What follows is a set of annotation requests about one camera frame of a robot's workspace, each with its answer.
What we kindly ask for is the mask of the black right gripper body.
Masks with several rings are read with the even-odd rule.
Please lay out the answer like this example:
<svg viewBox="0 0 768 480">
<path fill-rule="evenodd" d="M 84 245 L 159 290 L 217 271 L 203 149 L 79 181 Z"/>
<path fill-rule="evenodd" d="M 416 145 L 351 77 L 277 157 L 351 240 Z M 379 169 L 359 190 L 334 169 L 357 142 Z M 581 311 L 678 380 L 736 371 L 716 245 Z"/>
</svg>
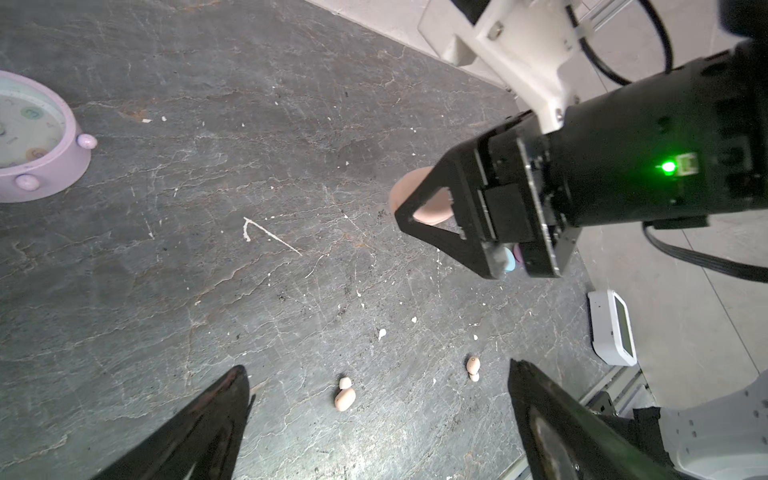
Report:
<svg viewBox="0 0 768 480">
<path fill-rule="evenodd" d="M 529 276 L 563 276 L 580 229 L 555 207 L 549 142 L 534 113 L 509 117 L 478 136 L 473 154 L 479 175 L 473 200 L 491 271 L 501 272 L 506 249 L 518 249 Z"/>
</svg>

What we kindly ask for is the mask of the pink earbud charging case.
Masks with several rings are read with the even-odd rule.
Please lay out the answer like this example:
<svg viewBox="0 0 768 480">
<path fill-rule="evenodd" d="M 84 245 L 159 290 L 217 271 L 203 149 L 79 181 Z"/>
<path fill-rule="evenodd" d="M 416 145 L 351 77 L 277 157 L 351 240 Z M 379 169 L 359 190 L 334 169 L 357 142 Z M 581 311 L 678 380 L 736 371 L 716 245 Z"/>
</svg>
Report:
<svg viewBox="0 0 768 480">
<path fill-rule="evenodd" d="M 519 244 L 515 244 L 513 246 L 512 253 L 516 262 L 516 266 L 519 268 L 523 268 L 524 260 L 523 260 L 523 255 L 522 255 L 522 251 Z"/>
</svg>

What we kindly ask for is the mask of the teal earbud charging case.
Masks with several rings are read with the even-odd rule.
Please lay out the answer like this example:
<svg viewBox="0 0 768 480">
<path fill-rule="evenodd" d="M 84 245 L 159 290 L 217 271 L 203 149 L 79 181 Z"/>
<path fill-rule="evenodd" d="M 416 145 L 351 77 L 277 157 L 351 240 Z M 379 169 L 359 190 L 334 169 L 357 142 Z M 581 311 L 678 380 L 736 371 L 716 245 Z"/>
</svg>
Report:
<svg viewBox="0 0 768 480">
<path fill-rule="evenodd" d="M 503 252 L 505 254 L 505 267 L 504 267 L 504 270 L 506 272 L 514 271 L 516 269 L 516 266 L 517 266 L 517 260 L 516 260 L 516 257 L 514 256 L 513 250 L 508 248 L 508 247 L 505 247 Z"/>
</svg>

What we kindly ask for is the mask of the peach earbud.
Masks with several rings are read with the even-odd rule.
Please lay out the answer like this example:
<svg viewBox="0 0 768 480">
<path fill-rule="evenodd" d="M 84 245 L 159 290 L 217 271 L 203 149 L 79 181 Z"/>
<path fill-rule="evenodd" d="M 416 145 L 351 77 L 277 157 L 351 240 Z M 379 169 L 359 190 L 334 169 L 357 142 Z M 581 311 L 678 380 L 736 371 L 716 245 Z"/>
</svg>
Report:
<svg viewBox="0 0 768 480">
<path fill-rule="evenodd" d="M 356 392 L 353 389 L 353 382 L 349 377 L 342 377 L 338 383 L 339 392 L 335 396 L 334 406 L 337 411 L 347 411 L 356 400 Z"/>
<path fill-rule="evenodd" d="M 480 375 L 479 375 L 480 367 L 481 367 L 481 361 L 480 361 L 480 359 L 478 357 L 471 356 L 467 360 L 467 362 L 466 362 L 466 371 L 467 371 L 469 379 L 472 382 L 478 382 L 479 381 L 479 378 L 480 378 Z"/>
</svg>

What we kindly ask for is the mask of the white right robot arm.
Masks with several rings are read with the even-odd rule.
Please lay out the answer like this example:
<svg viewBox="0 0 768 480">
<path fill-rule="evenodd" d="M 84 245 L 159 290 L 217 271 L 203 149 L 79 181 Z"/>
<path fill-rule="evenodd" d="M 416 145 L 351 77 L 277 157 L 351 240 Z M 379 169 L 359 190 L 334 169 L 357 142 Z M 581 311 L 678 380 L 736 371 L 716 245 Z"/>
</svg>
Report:
<svg viewBox="0 0 768 480">
<path fill-rule="evenodd" d="M 558 69 L 590 50 L 567 1 L 433 1 L 420 25 L 452 63 L 483 59 L 527 111 L 449 150 L 397 207 L 400 230 L 486 279 L 520 255 L 561 276 L 581 230 L 639 223 L 659 251 L 765 282 L 760 266 L 676 247 L 659 230 L 767 206 L 767 5 L 722 1 L 734 48 L 577 102 Z"/>
</svg>

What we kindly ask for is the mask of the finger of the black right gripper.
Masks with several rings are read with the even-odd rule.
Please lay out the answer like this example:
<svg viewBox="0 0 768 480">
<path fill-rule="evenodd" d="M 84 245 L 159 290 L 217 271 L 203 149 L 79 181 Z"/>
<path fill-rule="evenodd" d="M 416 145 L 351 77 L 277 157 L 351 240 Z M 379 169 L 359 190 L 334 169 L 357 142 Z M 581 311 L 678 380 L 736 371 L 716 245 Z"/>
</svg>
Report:
<svg viewBox="0 0 768 480">
<path fill-rule="evenodd" d="M 487 238 L 477 197 L 477 149 L 463 143 L 432 167 L 394 185 L 394 217 L 405 234 L 432 245 L 484 279 L 498 277 L 498 245 Z"/>
</svg>

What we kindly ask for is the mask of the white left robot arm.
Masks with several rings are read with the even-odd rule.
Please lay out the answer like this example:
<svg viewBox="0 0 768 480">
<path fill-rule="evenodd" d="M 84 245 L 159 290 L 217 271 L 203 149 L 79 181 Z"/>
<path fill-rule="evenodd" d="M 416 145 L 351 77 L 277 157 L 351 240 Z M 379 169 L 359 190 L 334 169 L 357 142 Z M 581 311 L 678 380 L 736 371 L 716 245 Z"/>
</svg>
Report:
<svg viewBox="0 0 768 480">
<path fill-rule="evenodd" d="M 508 392 L 535 479 L 764 479 L 767 376 L 688 409 L 600 414 L 528 361 L 512 360 Z M 100 479 L 229 479 L 252 399 L 236 365 Z"/>
</svg>

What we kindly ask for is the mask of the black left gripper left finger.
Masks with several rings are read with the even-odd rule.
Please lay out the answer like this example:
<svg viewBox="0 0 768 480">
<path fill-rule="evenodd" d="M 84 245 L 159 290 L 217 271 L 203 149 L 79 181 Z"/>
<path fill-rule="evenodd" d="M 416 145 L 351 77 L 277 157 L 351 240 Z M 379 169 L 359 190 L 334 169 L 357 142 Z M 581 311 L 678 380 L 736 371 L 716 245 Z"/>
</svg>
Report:
<svg viewBox="0 0 768 480">
<path fill-rule="evenodd" d="M 236 365 L 97 479 L 231 479 L 252 398 Z"/>
</svg>

